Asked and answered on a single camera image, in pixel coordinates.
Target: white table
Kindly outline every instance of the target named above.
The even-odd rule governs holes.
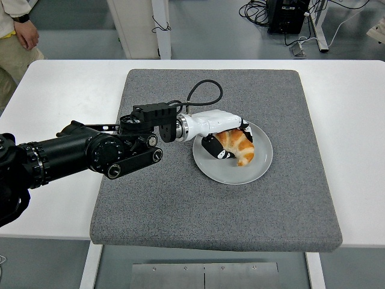
[[[0,118],[17,143],[54,138],[71,120],[115,123],[131,69],[292,69],[301,77],[343,247],[385,247],[385,63],[340,60],[44,60]],[[142,104],[138,99],[133,105]],[[89,240],[102,175],[84,171],[30,190],[0,237]]]

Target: gray floor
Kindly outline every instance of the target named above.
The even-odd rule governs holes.
[[[170,0],[173,59],[292,59],[283,36],[242,19],[247,0]],[[350,5],[352,1],[344,0]],[[356,13],[330,4],[323,28],[330,43],[338,25]],[[328,53],[314,40],[303,44],[308,59],[385,60],[385,44],[366,32],[385,15],[371,0],[365,10],[341,26]],[[104,0],[39,0],[31,19],[40,33],[39,48],[49,59],[125,59]],[[308,36],[307,25],[301,36]],[[288,36],[293,41],[296,36]],[[0,288],[78,288],[87,241],[0,238]],[[338,249],[321,254],[328,289],[384,288],[385,250]],[[302,253],[236,253],[106,246],[96,288],[129,288],[134,263],[278,262],[282,288],[309,288]]]

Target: white shirt sleeve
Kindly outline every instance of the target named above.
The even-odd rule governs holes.
[[[11,17],[20,17],[31,11],[27,0],[0,0],[4,11]]]

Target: wristwatch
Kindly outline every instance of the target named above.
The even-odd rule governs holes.
[[[23,16],[20,16],[20,17],[12,17],[12,19],[19,23],[25,23],[29,20],[29,15],[24,14]]]

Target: beige pants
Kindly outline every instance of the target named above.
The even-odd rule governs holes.
[[[0,109],[7,106],[28,66],[39,59],[44,59],[40,50],[27,51],[15,35],[0,39]]]

